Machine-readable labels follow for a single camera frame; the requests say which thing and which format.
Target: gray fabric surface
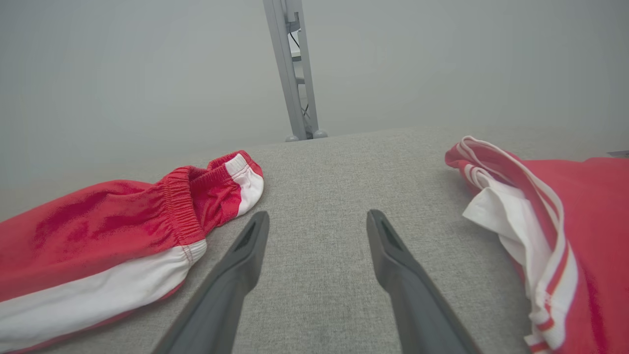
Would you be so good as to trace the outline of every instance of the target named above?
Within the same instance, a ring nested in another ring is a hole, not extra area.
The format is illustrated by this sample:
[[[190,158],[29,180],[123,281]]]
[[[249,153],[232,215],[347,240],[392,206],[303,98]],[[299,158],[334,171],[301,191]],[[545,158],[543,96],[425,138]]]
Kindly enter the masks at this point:
[[[247,149],[265,190],[248,214],[215,229],[208,252],[171,298],[40,353],[148,353],[258,210],[270,215],[257,287],[243,306],[234,353],[397,353],[388,294],[374,276],[365,232],[383,211],[485,354],[528,353],[524,288],[497,237],[462,218],[471,195],[443,155],[464,135],[524,159],[601,156],[565,130],[411,128]],[[191,154],[133,169],[97,171],[54,189],[4,192],[9,217],[110,178],[154,182],[180,164],[205,167],[219,154]]]

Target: red fabric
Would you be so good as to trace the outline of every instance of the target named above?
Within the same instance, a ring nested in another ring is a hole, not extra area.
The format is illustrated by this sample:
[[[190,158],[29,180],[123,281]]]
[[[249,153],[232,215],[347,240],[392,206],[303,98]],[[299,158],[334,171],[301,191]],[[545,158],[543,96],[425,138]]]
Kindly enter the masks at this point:
[[[159,182],[110,181],[0,223],[0,301],[88,277],[201,240],[238,213],[240,186],[224,162],[186,166]]]
[[[558,228],[551,214],[561,214],[550,195],[527,176],[529,170],[548,185],[560,198],[565,216],[563,229],[567,247],[560,263],[546,287],[549,299],[557,298],[557,287],[566,277],[570,252],[576,259],[577,285],[574,298],[565,311],[565,338],[558,343],[549,341],[555,353],[629,353],[629,161],[624,159],[594,158],[583,163],[562,160],[512,161],[498,148],[484,142],[466,141],[474,155],[457,144],[446,153],[445,162],[459,168],[472,192],[478,188],[469,183],[465,166],[485,168],[497,179],[523,191],[531,202],[551,249],[558,243]],[[550,206],[546,209],[543,201]],[[546,301],[551,313],[553,301]],[[561,323],[552,316],[536,323],[548,338]],[[531,347],[538,351],[546,343]]]

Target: black cable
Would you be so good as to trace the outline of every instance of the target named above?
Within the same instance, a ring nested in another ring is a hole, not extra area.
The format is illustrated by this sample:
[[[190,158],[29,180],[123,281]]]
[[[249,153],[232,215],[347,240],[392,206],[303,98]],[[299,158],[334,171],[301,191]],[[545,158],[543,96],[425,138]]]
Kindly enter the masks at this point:
[[[292,36],[292,32],[289,32],[288,34],[291,35],[292,41],[295,42],[295,44],[297,45],[297,48],[299,48],[299,43],[297,43],[297,41],[295,40],[295,37]]]

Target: red and white garment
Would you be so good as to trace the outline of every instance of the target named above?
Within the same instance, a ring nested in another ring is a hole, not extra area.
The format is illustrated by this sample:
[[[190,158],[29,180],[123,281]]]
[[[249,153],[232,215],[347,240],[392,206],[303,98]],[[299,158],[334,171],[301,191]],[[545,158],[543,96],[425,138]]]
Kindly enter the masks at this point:
[[[0,353],[40,348],[173,294],[206,234],[264,181],[244,151],[156,184],[110,181],[0,223]]]
[[[629,353],[629,160],[522,161],[464,137],[445,155],[531,300],[533,353]]]

